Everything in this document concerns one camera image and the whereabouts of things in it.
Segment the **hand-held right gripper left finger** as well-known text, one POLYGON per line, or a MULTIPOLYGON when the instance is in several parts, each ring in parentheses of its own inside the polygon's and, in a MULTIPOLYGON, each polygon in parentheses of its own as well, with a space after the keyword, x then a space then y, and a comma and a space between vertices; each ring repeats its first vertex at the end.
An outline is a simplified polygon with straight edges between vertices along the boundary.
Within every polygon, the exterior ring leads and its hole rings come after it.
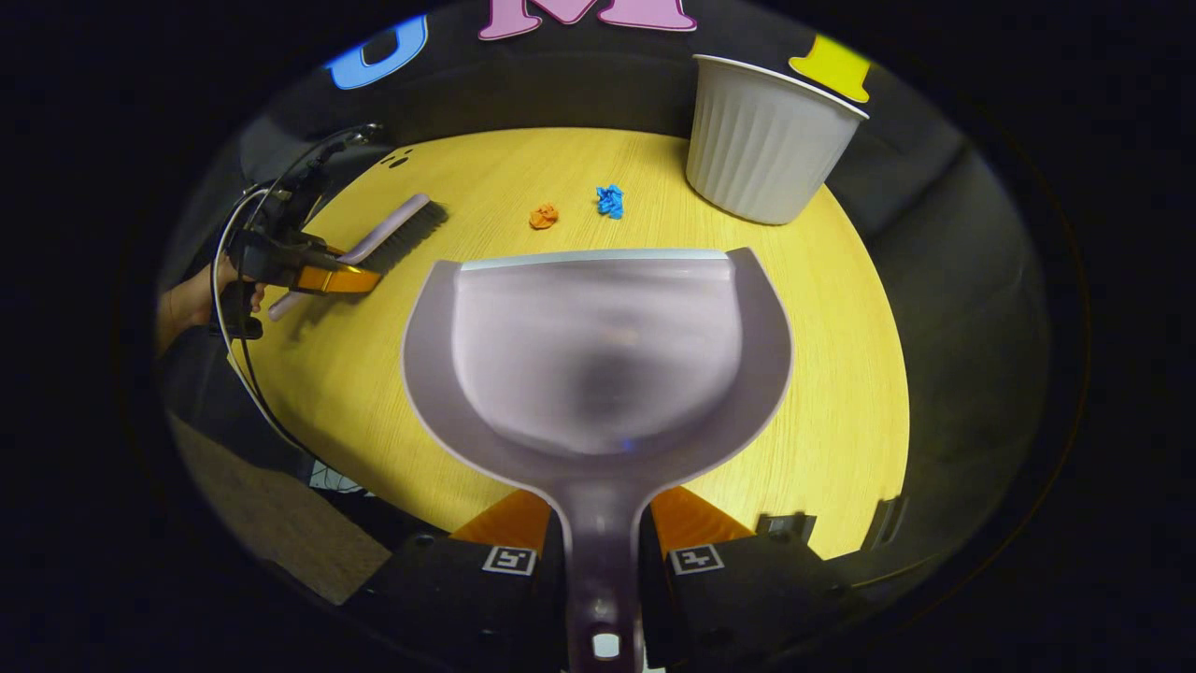
POLYGON ((456 531, 380 498, 358 524, 389 551, 353 616, 432 672, 563 672, 562 531, 544 498, 505 495, 456 531))

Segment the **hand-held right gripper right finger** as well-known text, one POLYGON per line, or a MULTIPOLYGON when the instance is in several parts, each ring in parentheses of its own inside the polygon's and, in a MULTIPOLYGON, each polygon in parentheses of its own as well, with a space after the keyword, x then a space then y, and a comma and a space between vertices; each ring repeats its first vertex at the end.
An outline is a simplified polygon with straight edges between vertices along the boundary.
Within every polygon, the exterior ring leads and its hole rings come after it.
POLYGON ((867 600, 808 545, 812 516, 750 530, 672 489, 646 512, 642 625, 649 672, 774 672, 862 617, 867 600))

